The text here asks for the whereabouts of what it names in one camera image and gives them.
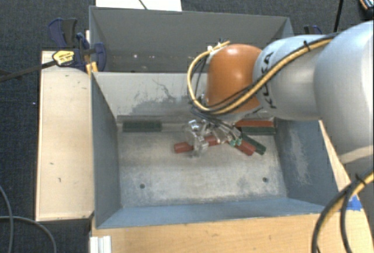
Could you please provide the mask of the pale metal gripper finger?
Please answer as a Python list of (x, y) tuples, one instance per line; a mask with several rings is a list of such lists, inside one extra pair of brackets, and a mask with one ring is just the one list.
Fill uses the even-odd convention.
[(209, 148), (209, 143), (204, 139), (195, 139), (193, 142), (193, 149), (191, 155), (200, 157)]
[(187, 141), (204, 141), (206, 122), (204, 120), (190, 120), (184, 125), (183, 131)]

